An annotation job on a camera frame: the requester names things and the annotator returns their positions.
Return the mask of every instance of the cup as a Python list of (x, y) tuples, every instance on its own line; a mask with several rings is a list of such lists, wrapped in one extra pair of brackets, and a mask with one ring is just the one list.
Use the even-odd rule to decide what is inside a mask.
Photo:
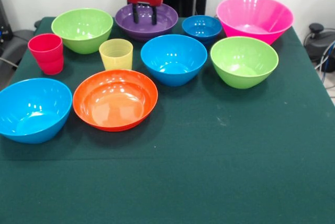
[(40, 34), (29, 40), (28, 48), (44, 74), (56, 75), (63, 70), (63, 42), (59, 36)]
[(99, 47), (99, 52), (105, 70), (131, 70), (132, 50), (131, 42), (125, 39), (110, 39), (103, 42)]

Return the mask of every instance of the colorful bowl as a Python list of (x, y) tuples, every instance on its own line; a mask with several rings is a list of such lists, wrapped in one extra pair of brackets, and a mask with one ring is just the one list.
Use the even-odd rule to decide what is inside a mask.
[(246, 36), (272, 44), (293, 24), (292, 12), (275, 0), (225, 0), (216, 14), (227, 37)]
[(250, 37), (228, 37), (210, 51), (214, 68), (224, 82), (246, 89), (265, 80), (278, 65), (278, 54), (268, 44)]
[(109, 13), (94, 8), (65, 12), (52, 22), (52, 32), (63, 39), (66, 47), (79, 54), (98, 51), (110, 35), (113, 19)]
[(137, 13), (139, 22), (136, 24), (133, 20), (132, 4), (129, 4), (116, 13), (115, 22), (129, 37), (141, 42), (169, 33), (178, 21), (177, 12), (166, 4), (157, 7), (156, 25), (152, 24), (151, 7), (138, 5)]
[(141, 123), (158, 99), (155, 84), (142, 73), (109, 70), (84, 80), (73, 95), (75, 113), (103, 131), (124, 131)]
[(29, 79), (0, 92), (0, 134), (21, 143), (52, 139), (72, 105), (69, 88), (54, 79)]
[(192, 37), (164, 35), (142, 47), (141, 59), (158, 81), (180, 86), (198, 74), (207, 60), (207, 50)]
[(182, 23), (183, 30), (187, 35), (197, 39), (204, 45), (214, 42), (222, 30), (220, 21), (211, 16), (190, 16)]

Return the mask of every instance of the bowl rim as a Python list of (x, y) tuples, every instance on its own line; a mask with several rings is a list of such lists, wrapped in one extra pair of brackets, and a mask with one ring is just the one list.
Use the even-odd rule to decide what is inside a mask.
[[(60, 39), (60, 43), (59, 43), (56, 47), (54, 47), (53, 49), (51, 49), (51, 50), (33, 50), (33, 49), (31, 49), (31, 46), (30, 46), (31, 42), (32, 42), (33, 40), (36, 40), (36, 39), (39, 38), (39, 37), (44, 37), (44, 36), (54, 36), (54, 37), (58, 37), (58, 38)], [(54, 34), (54, 33), (42, 33), (42, 34), (38, 34), (38, 35), (34, 36), (33, 38), (31, 38), (31, 39), (28, 41), (28, 49), (29, 49), (30, 51), (43, 53), (43, 52), (49, 52), (49, 51), (52, 51), (52, 50), (58, 48), (61, 44), (63, 44), (63, 40), (62, 40), (62, 38), (61, 38), (60, 36), (58, 36), (58, 35), (56, 35), (56, 34)]]
[[(221, 2), (218, 4), (218, 6), (216, 7), (216, 15), (217, 15), (218, 18), (220, 19), (220, 22), (221, 22), (221, 23), (225, 24), (225, 25), (228, 26), (229, 28), (232, 28), (232, 29), (235, 29), (235, 30), (239, 30), (239, 29), (237, 29), (235, 26), (232, 26), (232, 25), (230, 25), (230, 24), (224, 22), (223, 19), (222, 19), (222, 18), (220, 17), (220, 15), (219, 15), (219, 7), (220, 7), (223, 3), (226, 3), (226, 2), (228, 2), (228, 1), (230, 1), (230, 0), (223, 0), (223, 1), (221, 1)], [(281, 33), (281, 32), (285, 32), (286, 30), (288, 30), (288, 29), (293, 25), (293, 23), (294, 23), (294, 15), (293, 15), (293, 12), (291, 11), (291, 9), (289, 9), (286, 5), (284, 5), (283, 3), (281, 3), (281, 2), (279, 2), (279, 1), (277, 1), (277, 0), (269, 0), (269, 1), (272, 1), (272, 2), (275, 2), (275, 3), (278, 3), (278, 4), (282, 5), (282, 6), (284, 6), (284, 7), (289, 11), (289, 13), (290, 13), (290, 15), (291, 15), (291, 17), (292, 17), (292, 21), (291, 21), (291, 23), (290, 23), (288, 26), (286, 26), (284, 29), (277, 30), (277, 31), (272, 31), (272, 32), (267, 32), (267, 33), (261, 33), (261, 32), (253, 32), (253, 33), (250, 33), (250, 32), (245, 32), (245, 31), (243, 31), (244, 33), (247, 33), (247, 34), (249, 34), (249, 35), (273, 35), (273, 34), (278, 34), (278, 33)]]
[[(134, 74), (136, 74), (136, 75), (140, 75), (140, 76), (144, 77), (144, 78), (147, 79), (147, 80), (149, 81), (149, 83), (151, 83), (151, 84), (153, 85), (153, 87), (155, 88), (155, 89), (154, 89), (154, 91), (155, 91), (155, 94), (154, 94), (154, 95), (155, 95), (155, 99), (154, 99), (152, 108), (150, 108), (150, 110), (148, 110), (148, 112), (147, 112), (146, 114), (143, 114), (142, 117), (141, 117), (140, 119), (138, 119), (138, 120), (136, 120), (136, 121), (134, 121), (134, 122), (131, 122), (131, 123), (129, 123), (129, 124), (126, 124), (126, 125), (120, 125), (120, 126), (101, 126), (101, 125), (98, 125), (98, 124), (96, 124), (96, 123), (94, 123), (94, 122), (90, 122), (90, 121), (86, 120), (86, 118), (83, 118), (83, 117), (81, 116), (81, 114), (79, 114), (78, 111), (76, 110), (76, 108), (75, 108), (75, 106), (74, 106), (74, 101), (75, 101), (75, 99), (76, 99), (77, 96), (78, 96), (77, 93), (78, 93), (78, 90), (79, 90), (80, 86), (81, 86), (84, 82), (86, 82), (86, 81), (92, 79), (92, 78), (95, 77), (95, 76), (102, 75), (103, 73), (113, 73), (113, 72), (130, 72), (130, 73), (134, 73)], [(93, 75), (87, 77), (85, 80), (83, 80), (83, 81), (78, 85), (78, 87), (75, 89), (75, 91), (74, 91), (74, 93), (73, 93), (72, 106), (73, 106), (73, 110), (74, 110), (74, 112), (76, 113), (76, 115), (77, 115), (82, 121), (84, 121), (85, 123), (87, 123), (87, 124), (89, 124), (89, 125), (91, 125), (91, 126), (93, 126), (93, 127), (96, 127), (96, 128), (98, 128), (98, 129), (101, 129), (101, 128), (104, 128), (104, 129), (116, 129), (116, 128), (122, 128), (122, 127), (125, 127), (125, 126), (130, 126), (130, 125), (133, 125), (133, 124), (135, 124), (135, 123), (137, 123), (137, 122), (141, 122), (142, 120), (144, 120), (144, 119), (145, 119), (145, 118), (146, 118), (146, 117), (153, 111), (153, 109), (155, 108), (155, 106), (156, 106), (156, 104), (157, 104), (157, 101), (158, 101), (158, 89), (157, 89), (157, 86), (155, 85), (155, 83), (153, 82), (153, 80), (151, 80), (148, 76), (146, 76), (146, 75), (144, 75), (143, 73), (138, 72), (138, 71), (126, 70), (126, 69), (115, 69), (115, 70), (104, 70), (104, 71), (97, 72), (97, 73), (95, 73), (95, 74), (93, 74)]]
[[(253, 75), (253, 76), (250, 76), (250, 75), (240, 75), (240, 74), (235, 74), (235, 73), (232, 73), (230, 71), (227, 71), (227, 70), (224, 70), (223, 68), (219, 67), (216, 62), (213, 60), (213, 57), (212, 57), (212, 51), (213, 51), (213, 48), (215, 45), (217, 45), (218, 43), (222, 42), (222, 41), (229, 41), (229, 40), (232, 40), (232, 39), (247, 39), (247, 40), (250, 40), (250, 41), (257, 41), (263, 45), (265, 45), (266, 47), (270, 47), (271, 51), (274, 53), (274, 55), (276, 56), (276, 64), (267, 72), (263, 73), (263, 74), (260, 74), (260, 75)], [(219, 41), (217, 41), (213, 46), (212, 48), (210, 49), (210, 59), (212, 61), (212, 63), (217, 67), (219, 68), (220, 70), (230, 74), (230, 75), (233, 75), (233, 76), (237, 76), (237, 77), (261, 77), (261, 76), (265, 76), (265, 75), (268, 75), (270, 73), (272, 73), (278, 66), (279, 64), (279, 56), (278, 56), (278, 53), (275, 51), (275, 49), (273, 49), (271, 47), (271, 45), (267, 44), (266, 42), (263, 42), (262, 40), (259, 40), (259, 39), (256, 39), (256, 38), (252, 38), (252, 37), (243, 37), (243, 36), (238, 36), (238, 37), (226, 37), (226, 38), (223, 38)]]
[[(181, 72), (181, 73), (165, 73), (165, 72), (159, 72), (158, 70), (153, 69), (152, 67), (150, 67), (150, 66), (146, 63), (146, 61), (143, 60), (142, 52), (143, 52), (143, 50), (147, 47), (146, 45), (147, 45), (150, 41), (158, 40), (159, 38), (162, 38), (162, 37), (187, 37), (187, 38), (192, 39), (192, 40), (195, 41), (197, 44), (199, 44), (199, 45), (201, 46), (201, 48), (204, 50), (204, 52), (206, 53), (206, 56), (205, 56), (203, 62), (202, 62), (197, 68), (192, 69), (192, 70), (189, 71), (189, 72)], [(142, 46), (140, 55), (141, 55), (141, 60), (142, 60), (143, 64), (144, 64), (147, 68), (149, 68), (149, 69), (151, 69), (151, 70), (153, 70), (153, 71), (155, 71), (155, 72), (162, 73), (162, 74), (164, 74), (164, 75), (181, 75), (181, 74), (187, 74), (187, 73), (191, 73), (191, 72), (197, 71), (198, 69), (200, 69), (200, 68), (206, 63), (207, 58), (208, 58), (208, 52), (207, 52), (207, 49), (206, 49), (206, 47), (205, 47), (201, 42), (199, 42), (197, 39), (194, 39), (194, 38), (192, 38), (192, 37), (189, 37), (189, 36), (186, 36), (186, 35), (180, 35), (180, 34), (162, 35), (162, 36), (154, 37), (154, 38), (150, 39), (148, 42), (146, 42), (146, 43)]]
[(127, 31), (127, 32), (130, 32), (130, 33), (137, 33), (137, 34), (141, 34), (141, 35), (149, 35), (149, 34), (157, 34), (157, 33), (162, 33), (162, 32), (165, 32), (165, 31), (168, 31), (168, 30), (170, 30), (170, 29), (172, 29), (176, 24), (177, 24), (177, 22), (178, 22), (178, 18), (179, 18), (179, 16), (178, 16), (178, 13), (177, 13), (177, 11), (173, 8), (173, 7), (171, 7), (171, 6), (169, 6), (168, 4), (165, 4), (165, 3), (162, 3), (162, 5), (161, 6), (167, 6), (168, 8), (170, 8), (171, 10), (172, 10), (172, 12), (174, 12), (175, 14), (176, 14), (176, 16), (177, 16), (177, 19), (176, 19), (176, 21), (172, 21), (172, 25), (171, 26), (169, 26), (169, 27), (167, 27), (167, 28), (165, 28), (165, 29), (163, 29), (163, 30), (160, 30), (160, 31), (138, 31), (138, 30), (132, 30), (132, 29), (128, 29), (128, 28), (126, 28), (125, 26), (123, 26), (122, 24), (120, 24), (119, 22), (118, 22), (118, 20), (116, 19), (116, 16), (117, 16), (117, 14), (119, 13), (119, 12), (121, 12), (121, 10), (123, 9), (123, 8), (125, 8), (125, 7), (127, 7), (127, 6), (130, 6), (130, 5), (132, 5), (132, 4), (127, 4), (126, 6), (123, 6), (121, 9), (119, 9), (117, 12), (116, 12), (116, 14), (115, 14), (115, 22), (116, 22), (116, 24), (121, 28), (121, 29), (123, 29), (123, 30), (125, 30), (125, 31)]
[[(72, 12), (76, 12), (76, 11), (79, 11), (79, 10), (95, 10), (95, 11), (99, 11), (99, 12), (101, 12), (101, 13), (105, 13), (105, 14), (108, 15), (108, 17), (111, 19), (111, 24), (110, 24), (110, 26), (108, 27), (108, 29), (105, 30), (104, 32), (102, 32), (100, 35), (98, 35), (98, 36), (94, 36), (94, 37), (92, 37), (92, 38), (86, 38), (86, 39), (74, 39), (74, 38), (63, 37), (63, 36), (61, 36), (61, 35), (59, 35), (59, 34), (57, 34), (57, 33), (54, 32), (54, 23), (55, 23), (55, 21), (57, 21), (57, 19), (59, 19), (59, 17), (65, 15), (65, 14), (67, 14), (67, 13), (72, 13)], [(51, 30), (52, 30), (52, 32), (53, 32), (55, 35), (61, 37), (61, 38), (64, 39), (64, 40), (80, 41), (80, 42), (83, 42), (83, 41), (88, 41), (88, 40), (92, 40), (92, 39), (101, 37), (101, 36), (104, 35), (105, 33), (109, 32), (109, 31), (111, 30), (111, 28), (113, 27), (113, 23), (114, 23), (114, 20), (113, 20), (112, 16), (111, 16), (108, 12), (106, 12), (106, 11), (104, 11), (104, 10), (102, 10), (102, 9), (98, 9), (98, 8), (75, 8), (75, 9), (71, 9), (71, 10), (68, 10), (68, 11), (65, 11), (65, 12), (59, 14), (59, 15), (52, 21), (52, 23), (51, 23)]]
[[(185, 24), (184, 23), (187, 20), (191, 20), (191, 18), (194, 18), (194, 17), (206, 17), (206, 18), (209, 18), (211, 20), (214, 20), (215, 23), (218, 22), (218, 24), (220, 25), (219, 31), (215, 32), (214, 34), (212, 34), (210, 36), (197, 36), (197, 35), (194, 35), (194, 34), (191, 34), (191, 33), (187, 32), (186, 29), (185, 29)], [(211, 38), (211, 37), (214, 37), (214, 36), (217, 36), (218, 34), (220, 34), (220, 32), (222, 31), (222, 24), (221, 24), (220, 20), (216, 19), (215, 17), (206, 16), (206, 15), (195, 15), (195, 16), (189, 16), (186, 19), (184, 19), (183, 22), (182, 22), (182, 28), (185, 31), (185, 33), (187, 33), (188, 35), (191, 35), (192, 37), (199, 38), (199, 39), (207, 39), (207, 38)]]
[(34, 132), (30, 132), (30, 133), (26, 133), (26, 134), (17, 134), (17, 133), (13, 133), (13, 132), (10, 132), (10, 133), (4, 133), (2, 131), (0, 131), (0, 134), (3, 134), (3, 135), (7, 135), (7, 136), (11, 136), (11, 137), (17, 137), (17, 136), (29, 136), (29, 135), (34, 135), (34, 134), (37, 134), (39, 132), (42, 132), (42, 131), (45, 131), (45, 130), (48, 130), (50, 129), (51, 127), (53, 127), (54, 125), (58, 124), (60, 121), (62, 121), (64, 119), (64, 117), (67, 116), (67, 114), (69, 114), (70, 110), (71, 110), (71, 107), (72, 107), (72, 92), (70, 90), (70, 88), (64, 84), (63, 82), (61, 81), (58, 81), (56, 79), (50, 79), (50, 78), (47, 78), (47, 77), (36, 77), (36, 78), (32, 78), (32, 79), (25, 79), (25, 80), (22, 80), (22, 81), (19, 81), (19, 82), (16, 82), (14, 84), (11, 84), (9, 85), (8, 87), (4, 88), (1, 92), (5, 91), (5, 90), (8, 90), (8, 89), (11, 89), (13, 88), (14, 86), (16, 85), (19, 85), (21, 83), (25, 83), (25, 82), (31, 82), (31, 81), (38, 81), (38, 80), (48, 80), (50, 82), (55, 82), (55, 83), (58, 83), (60, 85), (62, 85), (63, 87), (65, 87), (65, 89), (69, 92), (69, 95), (70, 95), (70, 100), (69, 100), (69, 106), (68, 108), (66, 109), (64, 115), (58, 120), (56, 121), (55, 123), (53, 123), (52, 125), (44, 128), (44, 129), (41, 129), (41, 130), (37, 130), (37, 131), (34, 131)]

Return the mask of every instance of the orange bowl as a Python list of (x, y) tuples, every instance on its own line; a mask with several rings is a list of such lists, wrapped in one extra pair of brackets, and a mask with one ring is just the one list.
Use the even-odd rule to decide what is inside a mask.
[(109, 70), (84, 80), (73, 95), (73, 109), (103, 131), (124, 131), (151, 113), (158, 91), (150, 78), (131, 70)]

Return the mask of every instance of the purple bowl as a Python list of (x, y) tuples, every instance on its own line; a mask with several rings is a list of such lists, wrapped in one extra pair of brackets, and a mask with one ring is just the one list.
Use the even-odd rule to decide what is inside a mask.
[(151, 7), (137, 6), (137, 13), (138, 24), (134, 23), (132, 5), (128, 4), (116, 13), (115, 22), (128, 36), (141, 42), (169, 33), (178, 21), (177, 12), (166, 4), (157, 7), (156, 25), (151, 23)]

